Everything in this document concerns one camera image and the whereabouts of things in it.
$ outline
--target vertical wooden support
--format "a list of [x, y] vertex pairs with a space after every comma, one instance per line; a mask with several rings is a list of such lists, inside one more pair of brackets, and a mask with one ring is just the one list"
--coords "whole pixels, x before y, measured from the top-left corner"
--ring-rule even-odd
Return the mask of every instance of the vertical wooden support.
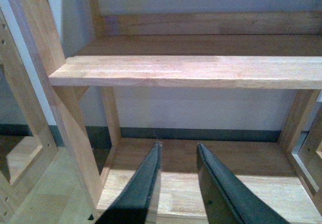
[[121, 129], [120, 129], [120, 123], [119, 123], [119, 117], [117, 113], [113, 87], [101, 87], [101, 94], [102, 94], [102, 100], [103, 100], [107, 125], [109, 128], [110, 138], [112, 142], [112, 147], [110, 149], [108, 158], [106, 159], [106, 162], [104, 164], [104, 167], [101, 173], [102, 183], [105, 184], [111, 169], [114, 156], [117, 151], [117, 146], [121, 142]]
[[312, 192], [312, 200], [322, 213], [322, 106], [320, 107], [314, 123], [305, 142], [298, 153], [298, 157], [305, 166], [311, 181], [316, 185]]
[[116, 108], [114, 89], [113, 87], [101, 87], [101, 94], [111, 142], [113, 146], [117, 146], [121, 141], [121, 130]]
[[91, 7], [91, 16], [94, 25], [94, 31], [96, 38], [99, 38], [104, 35], [105, 32], [105, 22], [104, 18], [101, 16], [99, 1], [98, 0], [89, 0]]
[[[95, 36], [99, 38], [104, 35], [105, 22], [100, 13], [98, 0], [89, 0], [89, 3]], [[121, 140], [121, 130], [113, 87], [101, 87], [101, 94], [112, 146], [116, 147]]]
[[88, 200], [95, 209], [103, 190], [82, 113], [72, 87], [56, 88], [48, 76], [65, 64], [56, 25], [47, 0], [9, 0], [48, 99], [63, 141], [76, 162]]
[[278, 143], [290, 154], [303, 131], [320, 90], [298, 90]]
[[314, 195], [313, 203], [322, 215], [322, 188], [320, 188], [320, 190]]

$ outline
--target wooden step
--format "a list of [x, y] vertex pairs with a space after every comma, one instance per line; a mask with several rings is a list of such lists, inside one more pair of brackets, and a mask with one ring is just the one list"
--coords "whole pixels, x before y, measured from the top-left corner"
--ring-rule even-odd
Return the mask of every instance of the wooden step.
[[[97, 206], [105, 209], [121, 193], [156, 139], [123, 138]], [[195, 140], [163, 145], [158, 223], [207, 223], [199, 189]], [[322, 217], [276, 143], [202, 141], [260, 199], [293, 223]]]
[[102, 37], [53, 86], [322, 89], [321, 35]]

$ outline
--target wood grain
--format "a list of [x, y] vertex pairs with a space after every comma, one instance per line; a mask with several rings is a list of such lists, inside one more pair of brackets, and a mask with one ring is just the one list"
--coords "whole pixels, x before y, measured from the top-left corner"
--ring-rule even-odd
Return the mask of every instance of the wood grain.
[[110, 139], [112, 145], [117, 146], [121, 141], [121, 128], [113, 87], [101, 87], [101, 95]]
[[80, 100], [89, 87], [74, 87], [77, 100]]
[[89, 4], [91, 8], [91, 17], [94, 25], [95, 36], [96, 38], [99, 38], [105, 34], [105, 22], [100, 13], [99, 1], [89, 0]]
[[[98, 204], [100, 211], [106, 209], [122, 191], [155, 141], [155, 139], [122, 139]], [[206, 219], [197, 176], [197, 142], [162, 141], [163, 167], [159, 217]], [[248, 188], [288, 221], [307, 223], [322, 221], [322, 217], [276, 143], [220, 141], [203, 141], [203, 143]]]
[[9, 221], [22, 201], [0, 171], [0, 221]]
[[0, 24], [4, 25], [0, 28], [0, 34], [5, 44], [0, 47], [0, 54], [6, 80], [33, 133], [34, 140], [43, 146], [49, 158], [53, 158], [57, 153], [56, 143], [1, 10]]
[[116, 155], [116, 151], [117, 151], [117, 147], [113, 145], [110, 149], [109, 155], [107, 156], [107, 159], [104, 163], [104, 166], [103, 166], [103, 169], [101, 172], [102, 185], [105, 185], [107, 177], [109, 176], [109, 173], [112, 168], [113, 161], [114, 161], [114, 157]]
[[320, 107], [313, 125], [298, 153], [303, 164], [319, 188], [322, 188], [322, 158], [318, 147], [322, 145], [322, 107]]
[[47, 120], [30, 82], [10, 29], [0, 10], [0, 58], [6, 80], [33, 133], [33, 137], [0, 137], [0, 167], [11, 184], [4, 206], [14, 205], [4, 216], [9, 220], [57, 153]]
[[322, 215], [322, 188], [316, 193], [316, 195], [313, 198], [313, 203], [317, 207], [318, 211]]
[[60, 111], [57, 118], [64, 126], [68, 126], [60, 129], [61, 135], [66, 136], [64, 144], [79, 167], [78, 175], [83, 181], [83, 187], [88, 190], [93, 204], [97, 204], [103, 186], [76, 94], [73, 87], [55, 87], [54, 90]]
[[88, 201], [96, 206], [102, 183], [73, 88], [51, 87], [48, 75], [65, 64], [47, 0], [9, 0], [64, 144], [77, 164]]
[[303, 131], [308, 117], [316, 103], [319, 90], [298, 90], [289, 111], [278, 143], [288, 154], [291, 153]]
[[319, 36], [115, 36], [49, 78], [55, 86], [322, 89], [321, 49]]
[[185, 13], [104, 16], [107, 35], [319, 34], [322, 12]]

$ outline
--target black pointed object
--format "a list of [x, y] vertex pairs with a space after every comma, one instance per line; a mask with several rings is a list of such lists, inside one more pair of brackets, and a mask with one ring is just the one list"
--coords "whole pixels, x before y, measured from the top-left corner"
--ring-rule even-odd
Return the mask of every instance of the black pointed object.
[[96, 221], [97, 224], [156, 223], [161, 150], [161, 145], [156, 143], [121, 194]]
[[199, 185], [210, 224], [288, 223], [252, 193], [203, 144], [197, 147]]

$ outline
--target dark baseboard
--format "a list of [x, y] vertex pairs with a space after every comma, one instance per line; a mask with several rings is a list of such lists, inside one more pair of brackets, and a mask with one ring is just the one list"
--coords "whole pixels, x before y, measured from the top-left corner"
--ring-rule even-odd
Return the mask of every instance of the dark baseboard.
[[[64, 146], [56, 125], [49, 126], [58, 146]], [[94, 148], [110, 148], [111, 140], [107, 127], [86, 126]], [[182, 128], [136, 128], [122, 127], [122, 137], [191, 139], [217, 141], [277, 142], [281, 131], [227, 130], [227, 129], [182, 129]], [[32, 136], [27, 125], [0, 124], [0, 135]]]

